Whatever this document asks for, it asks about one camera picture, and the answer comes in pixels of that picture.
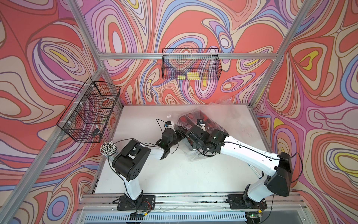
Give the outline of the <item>clear plastic vacuum bag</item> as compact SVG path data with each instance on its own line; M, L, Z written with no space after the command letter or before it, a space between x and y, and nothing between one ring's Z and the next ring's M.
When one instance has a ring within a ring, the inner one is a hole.
M208 105L186 106L186 109L184 111L177 112L175 114L175 128L178 129L180 127L179 118L182 115L197 110L201 110L202 112L204 112L209 118L215 121L218 125L222 126L227 133L230 133L233 129L231 122L235 120L235 108L233 104L228 102L224 104L210 103ZM184 155L186 156L186 159L190 162L214 157L214 154L207 153L204 155L200 150L193 150L186 138L183 140L183 144L185 145L183 148Z

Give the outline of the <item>red black plaid shirt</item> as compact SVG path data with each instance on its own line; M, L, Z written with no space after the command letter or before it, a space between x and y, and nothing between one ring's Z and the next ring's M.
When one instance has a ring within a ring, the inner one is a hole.
M198 149L202 152L202 154L215 154L220 153L221 146L225 138L227 137L226 130L218 125L215 121L209 118L204 112L201 110L197 110L191 113L187 113L182 115L179 118L180 127L178 128L183 134L186 134L187 130L189 130L192 126L197 126L197 119L203 119L205 122L205 127L201 128L204 131L207 131L211 134L211 138L209 141L209 150Z

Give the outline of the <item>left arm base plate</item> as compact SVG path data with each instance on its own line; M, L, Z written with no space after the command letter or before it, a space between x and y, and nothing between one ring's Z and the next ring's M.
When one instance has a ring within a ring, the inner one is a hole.
M155 209L155 202L155 195L140 195L136 200L132 200L127 195L122 195L112 201L112 204L117 205L118 211L152 211Z

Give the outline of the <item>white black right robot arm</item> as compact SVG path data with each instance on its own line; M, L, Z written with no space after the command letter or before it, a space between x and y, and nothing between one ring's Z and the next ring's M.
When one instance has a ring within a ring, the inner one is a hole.
M290 195L293 168L289 154L282 152L278 155L262 151L219 129L208 133L198 126L193 126L186 131L186 137L193 147L201 150L204 155L228 155L263 172L261 179L246 186L242 196L244 202L259 203L270 195Z

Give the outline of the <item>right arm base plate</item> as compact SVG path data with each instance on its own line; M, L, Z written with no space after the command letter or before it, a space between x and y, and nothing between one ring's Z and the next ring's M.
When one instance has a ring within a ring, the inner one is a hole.
M226 202L229 203L231 210L266 210L268 208L264 200L260 202L252 201L249 198L244 199L243 194L230 194Z

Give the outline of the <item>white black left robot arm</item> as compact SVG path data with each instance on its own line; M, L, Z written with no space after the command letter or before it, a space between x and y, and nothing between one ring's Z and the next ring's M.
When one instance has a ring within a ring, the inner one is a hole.
M132 201L143 195L137 177L147 159L165 159L170 154L170 149L184 138L185 134L181 131L168 128L154 146L147 146L136 139L130 139L121 151L108 156L112 168L124 181L125 195Z

